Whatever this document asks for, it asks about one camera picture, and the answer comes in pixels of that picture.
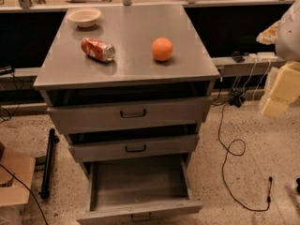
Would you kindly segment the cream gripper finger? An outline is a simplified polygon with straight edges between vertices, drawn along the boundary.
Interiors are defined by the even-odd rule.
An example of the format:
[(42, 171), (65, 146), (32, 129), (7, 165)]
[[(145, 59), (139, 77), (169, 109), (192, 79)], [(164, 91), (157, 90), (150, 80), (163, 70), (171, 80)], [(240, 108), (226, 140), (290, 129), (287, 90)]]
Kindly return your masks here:
[(300, 97), (300, 63), (289, 61), (272, 67), (267, 75), (261, 99), (261, 114), (276, 118), (284, 114)]
[(278, 39), (278, 22), (274, 22), (271, 26), (267, 29), (262, 31), (257, 37), (256, 41), (264, 44), (264, 45), (271, 45), (275, 44)]

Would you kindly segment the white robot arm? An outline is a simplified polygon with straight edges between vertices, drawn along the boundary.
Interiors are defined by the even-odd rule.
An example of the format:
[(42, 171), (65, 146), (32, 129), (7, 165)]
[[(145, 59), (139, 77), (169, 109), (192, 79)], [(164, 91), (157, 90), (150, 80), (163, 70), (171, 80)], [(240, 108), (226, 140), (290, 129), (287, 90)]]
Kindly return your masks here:
[(277, 56), (286, 61), (266, 93), (262, 114), (276, 118), (300, 97), (300, 0), (296, 0), (281, 19), (261, 32), (256, 40), (275, 44)]

